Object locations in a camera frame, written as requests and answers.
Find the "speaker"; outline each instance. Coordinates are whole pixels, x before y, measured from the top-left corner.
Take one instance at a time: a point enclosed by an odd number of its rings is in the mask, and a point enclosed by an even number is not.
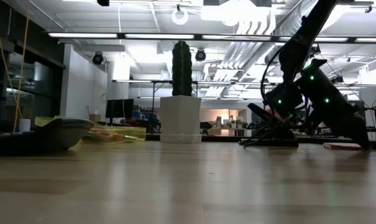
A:
[[[206,53],[204,52],[203,49],[199,49],[198,52],[196,53],[196,61],[202,62],[206,60]]]
[[[105,63],[105,58],[102,56],[102,52],[96,52],[93,57],[93,63],[95,65],[103,65]]]
[[[110,0],[96,0],[100,6],[109,6]]]

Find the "cable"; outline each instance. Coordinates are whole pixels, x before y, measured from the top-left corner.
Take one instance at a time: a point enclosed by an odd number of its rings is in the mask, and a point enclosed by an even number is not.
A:
[[[117,18],[119,19],[119,32],[121,32],[120,8],[121,8],[121,3],[119,5],[119,9],[117,10]]]
[[[247,147],[247,146],[251,146],[259,141],[262,141],[265,137],[267,137],[273,130],[275,130],[277,128],[278,124],[276,124],[273,128],[269,129],[269,131],[267,133],[265,133],[263,136],[261,136],[260,138],[258,138],[256,141],[253,141],[253,142],[250,142],[248,144],[244,144],[244,147]]]
[[[19,75],[19,87],[18,87],[18,99],[16,102],[16,109],[15,109],[15,121],[14,121],[14,130],[13,133],[16,130],[16,123],[18,120],[18,108],[19,108],[19,100],[21,98],[21,85],[22,85],[22,77],[24,72],[24,64],[25,64],[25,52],[26,52],[26,42],[27,42],[27,31],[29,28],[29,17],[30,17],[30,1],[27,5],[27,13],[26,13],[26,27],[25,27],[25,39],[24,39],[24,48],[22,49],[22,65],[21,65],[21,74]]]
[[[266,77],[266,75],[267,75],[267,73],[268,73],[268,69],[269,69],[270,64],[275,60],[275,58],[277,57],[277,55],[279,55],[280,52],[281,52],[283,49],[284,49],[284,46],[281,47],[281,48],[275,53],[275,55],[273,55],[273,57],[270,59],[270,61],[269,61],[268,64],[267,64],[267,68],[265,69],[264,74],[262,75],[260,90],[261,90],[261,96],[262,96],[262,99],[264,99],[265,102],[267,101],[267,97],[265,96],[265,88],[264,88],[265,77]]]
[[[8,65],[7,65],[7,61],[6,61],[6,56],[4,55],[4,51],[3,51],[3,47],[2,47],[1,37],[0,37],[0,51],[1,51],[2,61],[4,62],[4,68],[5,68],[6,73],[7,73],[7,78],[8,78],[8,81],[9,81],[9,86],[11,87],[11,91],[12,91],[12,95],[14,97],[15,103],[17,103],[17,98],[16,98],[16,95],[14,93],[14,88],[12,87],[11,77],[10,77],[9,71],[8,71]],[[19,108],[18,104],[17,104],[17,112],[22,117],[21,109]]]
[[[105,76],[105,79],[104,79],[104,86],[105,86],[104,92],[99,97],[99,99],[101,100],[101,102],[107,102],[107,100],[108,100],[108,94],[107,94],[107,90],[108,90],[108,62],[105,63],[105,74],[106,74],[106,76]]]
[[[121,4],[119,5],[119,10],[118,10],[118,13],[117,13],[117,16],[118,16],[118,19],[119,19],[119,32],[121,32],[121,20],[120,20],[120,8],[121,8]],[[122,91],[122,94],[123,94],[123,104],[122,104],[122,108],[123,108],[123,116],[124,116],[124,124],[126,124],[126,114],[124,112],[124,86],[123,86],[123,83],[121,83],[121,91]]]

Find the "yellow rope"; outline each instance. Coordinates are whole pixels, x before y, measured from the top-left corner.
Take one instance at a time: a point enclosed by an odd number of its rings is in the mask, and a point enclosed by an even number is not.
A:
[[[9,72],[8,72],[8,65],[7,65],[7,61],[6,61],[6,56],[4,55],[4,51],[2,50],[1,37],[0,37],[0,50],[1,50],[2,61],[4,62],[4,68],[6,69],[7,78],[8,78],[8,81],[9,81],[9,86],[11,87],[11,89],[13,89],[11,77],[9,76]],[[14,96],[15,103],[17,103],[17,99],[16,99],[15,94],[13,94],[13,96]],[[19,105],[17,105],[17,111],[19,112],[20,116],[22,117],[22,113],[21,113],[21,109],[19,108]]]
[[[18,87],[18,99],[16,102],[16,109],[15,109],[15,121],[14,121],[14,131],[16,130],[16,123],[18,120],[18,108],[19,108],[19,99],[21,97],[21,85],[22,85],[22,76],[24,72],[24,64],[25,64],[25,50],[26,50],[26,42],[27,42],[27,29],[29,28],[29,17],[30,17],[30,1],[27,5],[27,13],[26,13],[26,28],[25,28],[25,40],[24,40],[24,48],[22,53],[22,66],[21,66],[21,75],[19,76],[19,87]]]

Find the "red object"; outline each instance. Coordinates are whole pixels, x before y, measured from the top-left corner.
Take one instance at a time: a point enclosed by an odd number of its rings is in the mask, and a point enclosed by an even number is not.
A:
[[[355,143],[324,143],[324,148],[331,150],[347,150],[347,151],[362,151],[364,150],[360,145]]]

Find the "black robotic arm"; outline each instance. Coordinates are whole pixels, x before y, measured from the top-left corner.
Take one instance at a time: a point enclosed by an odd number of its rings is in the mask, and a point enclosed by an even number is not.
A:
[[[314,119],[324,122],[337,135],[349,137],[363,148],[369,148],[364,119],[319,69],[327,61],[313,59],[303,70],[315,38],[339,2],[352,1],[319,0],[308,17],[303,18],[300,29],[280,50],[283,83],[264,94],[264,103],[287,121],[304,96],[312,102]],[[295,81],[299,72],[301,78]]]

